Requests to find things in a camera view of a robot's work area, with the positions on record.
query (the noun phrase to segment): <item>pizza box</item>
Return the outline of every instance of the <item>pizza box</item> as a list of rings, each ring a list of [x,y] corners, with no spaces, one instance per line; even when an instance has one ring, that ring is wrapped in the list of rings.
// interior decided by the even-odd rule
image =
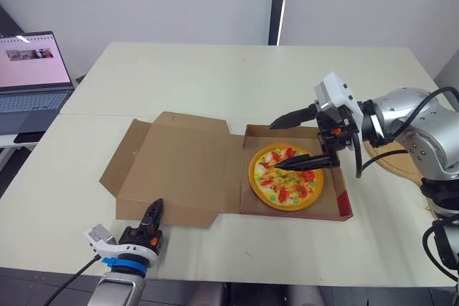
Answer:
[[[245,135],[232,135],[224,120],[164,112],[153,123],[131,123],[100,182],[116,197],[117,219],[140,220],[163,198],[163,224],[207,228],[219,213],[345,221],[352,210],[339,168],[324,171],[320,198],[300,211],[266,206],[249,185],[248,166],[261,148],[286,142],[320,154],[317,132],[247,125]]]

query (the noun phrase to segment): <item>pizza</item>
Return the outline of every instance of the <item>pizza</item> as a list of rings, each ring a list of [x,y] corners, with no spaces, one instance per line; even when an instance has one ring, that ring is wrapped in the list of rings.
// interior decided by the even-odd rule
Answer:
[[[297,211],[313,204],[323,189],[323,170],[284,171],[274,165],[286,158],[309,154],[288,143],[269,145],[254,155],[249,182],[258,198],[270,207]]]

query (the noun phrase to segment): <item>laptop keyboard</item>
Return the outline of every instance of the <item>laptop keyboard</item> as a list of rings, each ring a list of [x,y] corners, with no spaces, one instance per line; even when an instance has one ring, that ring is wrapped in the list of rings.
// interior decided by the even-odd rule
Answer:
[[[59,109],[66,97],[67,92],[0,96],[0,113]]]

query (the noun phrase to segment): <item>cardboard lid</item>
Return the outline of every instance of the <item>cardboard lid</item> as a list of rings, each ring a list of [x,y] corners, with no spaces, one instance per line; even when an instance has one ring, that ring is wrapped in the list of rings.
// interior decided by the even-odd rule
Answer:
[[[139,120],[132,121],[120,145],[110,159],[99,182],[116,197],[142,146],[143,140],[150,129],[150,123]]]
[[[118,201],[150,204],[163,198],[163,222],[182,226],[209,226],[221,211],[238,213],[242,142],[225,121],[162,113],[150,125]],[[117,217],[132,219],[135,207],[120,208]]]

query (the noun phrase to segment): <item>laptop screen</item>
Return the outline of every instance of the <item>laptop screen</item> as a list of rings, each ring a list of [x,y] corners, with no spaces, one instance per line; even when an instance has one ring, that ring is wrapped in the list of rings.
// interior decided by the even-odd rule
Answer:
[[[0,39],[0,91],[69,86],[52,32]]]

